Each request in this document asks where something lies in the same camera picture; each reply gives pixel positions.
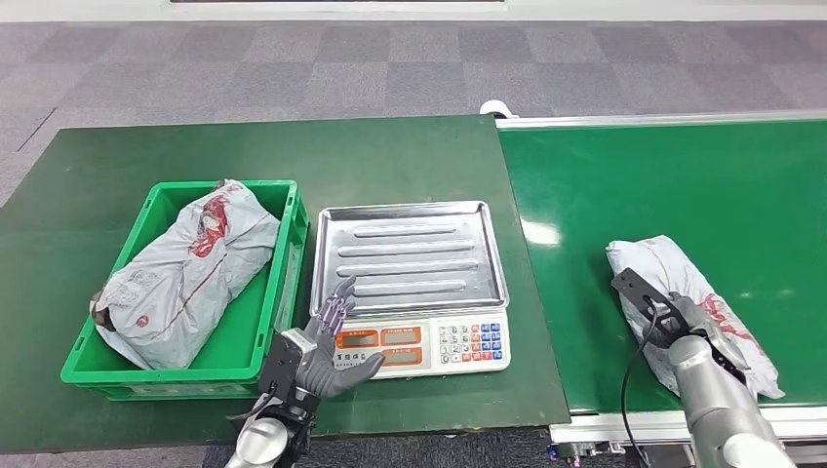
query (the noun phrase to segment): digital weighing scale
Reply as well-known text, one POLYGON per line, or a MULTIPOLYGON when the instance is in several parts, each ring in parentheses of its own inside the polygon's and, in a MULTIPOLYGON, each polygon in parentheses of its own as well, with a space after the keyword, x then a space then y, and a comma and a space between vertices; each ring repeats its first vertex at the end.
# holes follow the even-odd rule
POLYGON ((329 208, 317 238, 314 307, 357 277, 337 369, 376 352, 374 378, 508 367, 508 290, 484 202, 329 208))

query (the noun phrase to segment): white wall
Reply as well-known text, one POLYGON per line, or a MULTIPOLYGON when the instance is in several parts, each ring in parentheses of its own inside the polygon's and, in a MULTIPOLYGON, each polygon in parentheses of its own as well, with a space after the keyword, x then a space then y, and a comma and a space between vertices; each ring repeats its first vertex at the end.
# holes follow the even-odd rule
POLYGON ((827 0, 506 0, 169 3, 0 0, 1 21, 136 20, 827 20, 827 0))

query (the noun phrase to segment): silver cylinder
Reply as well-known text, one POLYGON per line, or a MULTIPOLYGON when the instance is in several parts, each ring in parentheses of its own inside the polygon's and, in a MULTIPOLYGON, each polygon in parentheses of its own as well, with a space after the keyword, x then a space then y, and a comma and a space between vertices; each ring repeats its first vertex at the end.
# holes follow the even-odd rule
POLYGON ((754 395, 712 357, 700 336, 669 348, 698 465, 702 468, 794 467, 754 395))
POLYGON ((269 468, 284 453, 289 432, 282 421, 263 417, 244 426, 225 468, 269 468))

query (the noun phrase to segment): green plastic crate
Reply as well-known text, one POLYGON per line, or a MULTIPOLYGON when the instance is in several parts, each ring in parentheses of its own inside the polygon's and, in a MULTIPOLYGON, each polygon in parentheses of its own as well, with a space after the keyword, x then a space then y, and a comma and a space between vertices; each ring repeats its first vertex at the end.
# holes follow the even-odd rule
MULTIPOLYGON (((242 181, 281 224, 273 259, 224 311, 218 327, 188 369, 142 370, 111 349, 91 317, 63 364, 65 383, 91 388, 113 401, 258 397, 256 383, 272 331, 290 327, 307 239, 307 211, 292 180, 242 181)), ((112 271, 126 265, 215 181, 161 182, 146 197, 112 271)))

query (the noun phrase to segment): scale keypad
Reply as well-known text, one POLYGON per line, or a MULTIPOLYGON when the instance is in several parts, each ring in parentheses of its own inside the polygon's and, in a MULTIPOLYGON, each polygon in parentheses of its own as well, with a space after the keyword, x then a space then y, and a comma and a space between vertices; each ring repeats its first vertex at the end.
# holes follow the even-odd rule
POLYGON ((502 359, 499 323, 439 327, 440 363, 502 359))

